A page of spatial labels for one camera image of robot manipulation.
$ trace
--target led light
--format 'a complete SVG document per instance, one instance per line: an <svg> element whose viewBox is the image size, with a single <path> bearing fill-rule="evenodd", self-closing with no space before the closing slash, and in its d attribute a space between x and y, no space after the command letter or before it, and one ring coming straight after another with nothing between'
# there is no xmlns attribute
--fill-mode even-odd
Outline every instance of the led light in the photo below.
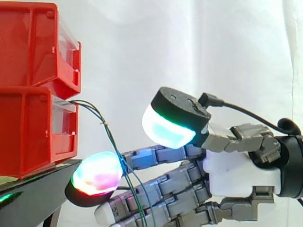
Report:
<svg viewBox="0 0 303 227"><path fill-rule="evenodd" d="M161 117L150 105L143 115L142 126L154 142L173 149L186 145L196 134Z"/></svg>
<svg viewBox="0 0 303 227"><path fill-rule="evenodd" d="M0 202L3 202L5 200L7 200L9 197L11 197L13 194L7 194L5 196L0 197Z"/></svg>
<svg viewBox="0 0 303 227"><path fill-rule="evenodd" d="M71 183L84 194L101 195L117 188L122 173L118 156L106 151L85 159L74 172Z"/></svg>

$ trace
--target wire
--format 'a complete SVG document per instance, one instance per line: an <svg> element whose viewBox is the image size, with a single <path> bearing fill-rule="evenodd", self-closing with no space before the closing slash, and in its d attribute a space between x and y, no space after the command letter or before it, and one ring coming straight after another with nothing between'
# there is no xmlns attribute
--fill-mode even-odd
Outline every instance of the wire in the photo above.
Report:
<svg viewBox="0 0 303 227"><path fill-rule="evenodd" d="M151 203L151 201L150 201L150 198L147 196L148 194L147 194L147 192L146 192L146 189L145 189L145 187L143 186L143 183L141 182L140 178L139 178L139 177L137 176L137 174L131 169L131 167L129 166L129 164L128 164L127 162L125 162L125 164L126 164L127 168L130 169L130 171L132 172L132 174L137 178L137 180L139 181L140 185L142 186L143 191L144 191L144 193L146 194L148 204L149 204L149 206L150 206L150 208L151 208L151 216L152 216L153 224L154 224L154 226L156 226L156 219L155 219L155 216L154 216L154 213L153 213L152 203Z"/></svg>
<svg viewBox="0 0 303 227"><path fill-rule="evenodd" d="M265 120L264 118L262 118L262 117L260 117L260 116L258 116L256 114L254 114L253 112L248 111L248 110L246 110L246 109L244 109L244 108L242 108L240 106L237 106L237 105L234 105L234 104L230 104L230 103L225 103L225 102L224 102L223 106L231 108L231 109L234 109L234 110L237 110L237 111L240 111L241 113L244 113L244 114L246 114L246 115L248 115L248 116L250 116L250 117L252 117L252 118L254 118L254 119L258 120L258 121L260 121L261 123L267 125L268 127L272 128L272 129L274 129L274 130L276 130L276 131L278 131L278 132L280 132L282 134L287 134L287 135L289 134L289 131L283 130L283 129L275 126L274 124L270 123L269 121Z"/></svg>
<svg viewBox="0 0 303 227"><path fill-rule="evenodd" d="M301 206L303 206L303 201L301 198L297 199L297 201L301 204Z"/></svg>
<svg viewBox="0 0 303 227"><path fill-rule="evenodd" d="M88 109L90 112L92 112L96 117L98 117L98 118L101 120L102 124L103 124L104 127L105 127L105 130L106 130L106 133L107 133L107 135L108 135L108 138L109 138L109 140L111 141L111 143L112 143L112 145L113 145L113 147L114 147L114 149L115 149L115 152L116 152L116 154L117 154L118 157L119 157L119 161L120 161L120 165L121 165L121 167L122 167L123 173L124 173L124 177L125 177L125 179L126 179L126 182L127 182L128 186L129 186L130 191L132 192L132 195L133 195L133 197L134 197L135 203L136 203L137 208L138 208L138 210L139 210L139 214L140 214L142 226L144 226L144 225L147 226L147 222L146 222L144 210L143 210L143 208L142 208L142 206L141 206L141 204L140 204L140 202L139 202L139 198L138 198L138 196L137 196L137 193L136 193L136 190L135 190L135 188L134 188L134 186L133 186L133 183L132 183L131 179L130 179L129 176L128 176L128 172L127 172L126 169L125 169L125 164L127 164L127 163L126 163L126 161L124 160L124 158L123 158L123 156L121 155L121 153L119 152L119 150L118 150L118 148L117 148L117 146L116 146L116 142L115 142L115 140L114 140L114 137L113 137L113 135L112 135L112 133L111 133L109 127L108 127L107 122L106 122L105 119L103 118L102 114L100 113L100 111L99 111L93 104L91 104L91 103L88 102L88 101L85 101L85 100L72 100L72 101L70 101L70 103L77 104L77 105L80 105L80 106L82 106L82 107Z"/></svg>
<svg viewBox="0 0 303 227"><path fill-rule="evenodd" d="M130 190L131 188L130 187L125 187L125 186L119 186L119 187L117 187L117 189L116 190Z"/></svg>

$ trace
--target green wire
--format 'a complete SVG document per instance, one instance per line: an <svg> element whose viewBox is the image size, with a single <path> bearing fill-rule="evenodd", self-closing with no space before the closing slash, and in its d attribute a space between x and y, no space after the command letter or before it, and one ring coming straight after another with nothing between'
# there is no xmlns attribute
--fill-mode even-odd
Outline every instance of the green wire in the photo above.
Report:
<svg viewBox="0 0 303 227"><path fill-rule="evenodd" d="M142 186L143 190L144 190L144 193L146 194L146 198L147 198L147 201L148 201L148 204L151 208L151 215L152 215L152 220L153 220L153 225L154 227L156 227L156 219L155 219L155 216L154 216L154 213L153 213L153 208L152 208L152 203L150 201L150 198L147 194L147 191L143 185L143 183L141 182L140 178L137 176L137 174L131 169L131 167L129 166L129 164L127 162L125 162L126 166L130 169L130 171L132 172L132 174L134 174L134 176L137 178L137 180L139 181L140 185Z"/></svg>
<svg viewBox="0 0 303 227"><path fill-rule="evenodd" d="M125 162L125 160L123 159L121 153L118 151L118 148L117 148L117 146L116 146L114 137L113 137L113 135L112 135L112 133L111 133L109 127L107 126L105 119L102 117L100 111L99 111L93 104L91 104L90 102L87 102L87 101L85 101L85 100L72 100L72 101L70 101L70 102L85 107L86 109L88 109L90 112L92 112L95 116L97 116L97 117L102 121L102 123L103 123L104 126L105 126L105 129L106 129L107 135L108 135L108 137L109 137L109 140L111 141L111 143L112 143L112 145L113 145L113 147L114 147L114 149L115 149L115 152L117 153L117 155L118 155L118 157L119 157L120 164L121 164L121 166L123 167L123 162L124 162L124 163L126 163L126 162ZM132 195L133 195L134 200L135 200L135 202L136 202L137 208L138 208L138 210L139 210L139 214L140 214L142 226L143 226L143 227L144 227L144 225L147 226L147 222L146 222L146 218L145 218L145 213L144 213L144 210L143 210L143 208L142 208L142 206L141 206L141 204L140 204L139 198L138 198L137 193L136 193L136 191L135 191L135 189L134 189L134 186L133 186L133 184L132 184L132 181L131 181L131 179L129 178L127 172L124 173L124 174L125 174L126 182L127 182L128 186L130 187L130 191L132 192ZM136 176L136 178L138 179L138 181L139 181L140 184L142 185L142 182L140 181L140 179L139 179L137 176Z"/></svg>

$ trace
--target red plastic drawer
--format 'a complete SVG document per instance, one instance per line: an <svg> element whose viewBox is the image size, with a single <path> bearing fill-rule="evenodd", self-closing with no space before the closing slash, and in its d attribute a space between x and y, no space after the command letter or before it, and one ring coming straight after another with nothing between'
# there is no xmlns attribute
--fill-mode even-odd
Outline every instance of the red plastic drawer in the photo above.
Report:
<svg viewBox="0 0 303 227"><path fill-rule="evenodd" d="M77 155L78 107L45 87L0 87L0 175L22 179Z"/></svg>
<svg viewBox="0 0 303 227"><path fill-rule="evenodd" d="M0 1L0 86L72 97L80 93L80 52L55 4Z"/></svg>

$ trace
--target white fabric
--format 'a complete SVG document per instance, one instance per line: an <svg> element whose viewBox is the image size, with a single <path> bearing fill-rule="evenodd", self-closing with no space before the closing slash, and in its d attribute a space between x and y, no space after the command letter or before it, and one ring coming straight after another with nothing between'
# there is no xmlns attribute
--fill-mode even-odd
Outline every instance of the white fabric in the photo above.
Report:
<svg viewBox="0 0 303 227"><path fill-rule="evenodd" d="M53 0L82 42L81 98L97 105L119 148L153 143L142 114L159 87L199 96L206 91L272 122L294 117L303 126L300 0ZM226 127L255 121L210 109ZM112 150L98 121L80 113L79 158ZM176 167L139 172L144 181ZM59 227L96 227L94 209L63 206ZM256 223L220 227L300 227L303 208L276 198Z"/></svg>

